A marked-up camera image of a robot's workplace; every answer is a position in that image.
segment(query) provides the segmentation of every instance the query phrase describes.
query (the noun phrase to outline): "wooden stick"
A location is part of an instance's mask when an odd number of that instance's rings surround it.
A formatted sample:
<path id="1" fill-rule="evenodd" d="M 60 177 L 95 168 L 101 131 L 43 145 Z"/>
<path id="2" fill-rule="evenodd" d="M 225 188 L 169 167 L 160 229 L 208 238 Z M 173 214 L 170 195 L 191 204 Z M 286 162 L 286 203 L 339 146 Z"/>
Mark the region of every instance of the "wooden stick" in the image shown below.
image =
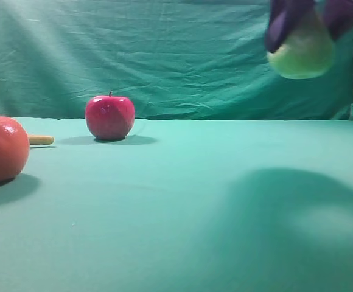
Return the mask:
<path id="1" fill-rule="evenodd" d="M 29 135 L 30 145 L 50 145 L 54 142 L 54 138 L 51 136 L 39 136 L 39 135 Z"/>

